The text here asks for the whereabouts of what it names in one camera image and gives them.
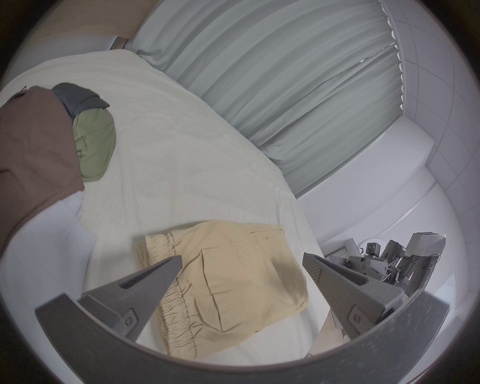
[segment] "white bed sheet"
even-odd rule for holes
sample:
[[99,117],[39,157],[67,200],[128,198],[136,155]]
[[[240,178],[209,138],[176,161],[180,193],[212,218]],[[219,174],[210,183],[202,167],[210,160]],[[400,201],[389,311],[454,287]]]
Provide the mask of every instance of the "white bed sheet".
[[[96,236],[84,290],[137,271],[134,246],[145,234],[203,220],[282,224],[301,264],[322,255],[280,170],[206,103],[125,50],[40,64],[10,82],[0,105],[24,86],[71,82],[110,103],[117,145],[104,177],[85,184],[81,223]],[[228,365],[303,358],[329,306],[305,272],[309,305],[204,361]],[[155,321],[139,344],[164,351]]]

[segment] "tiled wall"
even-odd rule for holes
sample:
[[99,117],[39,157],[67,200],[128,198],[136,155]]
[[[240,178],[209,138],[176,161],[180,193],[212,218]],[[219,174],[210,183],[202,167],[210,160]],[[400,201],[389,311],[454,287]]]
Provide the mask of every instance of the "tiled wall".
[[404,114],[435,139],[427,168],[462,227],[469,289],[480,289],[480,92],[460,48],[416,0],[381,0],[400,44]]

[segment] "gray-green curtain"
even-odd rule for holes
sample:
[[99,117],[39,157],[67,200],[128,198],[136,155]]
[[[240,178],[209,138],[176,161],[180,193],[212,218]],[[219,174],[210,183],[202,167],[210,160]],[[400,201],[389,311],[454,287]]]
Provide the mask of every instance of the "gray-green curtain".
[[378,0],[164,0],[127,48],[260,148],[297,197],[401,114]]

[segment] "dark gray clothing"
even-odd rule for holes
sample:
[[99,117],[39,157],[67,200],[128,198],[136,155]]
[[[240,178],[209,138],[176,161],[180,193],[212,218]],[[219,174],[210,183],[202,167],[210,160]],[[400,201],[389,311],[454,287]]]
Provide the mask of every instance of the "dark gray clothing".
[[102,100],[94,91],[76,84],[60,83],[54,86],[52,91],[62,102],[72,121],[87,109],[110,107],[110,104]]

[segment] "wooden floor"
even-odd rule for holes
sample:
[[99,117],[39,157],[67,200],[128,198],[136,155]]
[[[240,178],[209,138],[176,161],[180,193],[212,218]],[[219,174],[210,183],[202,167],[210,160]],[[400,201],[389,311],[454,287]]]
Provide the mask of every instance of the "wooden floor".
[[27,43],[68,35],[112,35],[131,39],[159,0],[63,0],[34,28]]

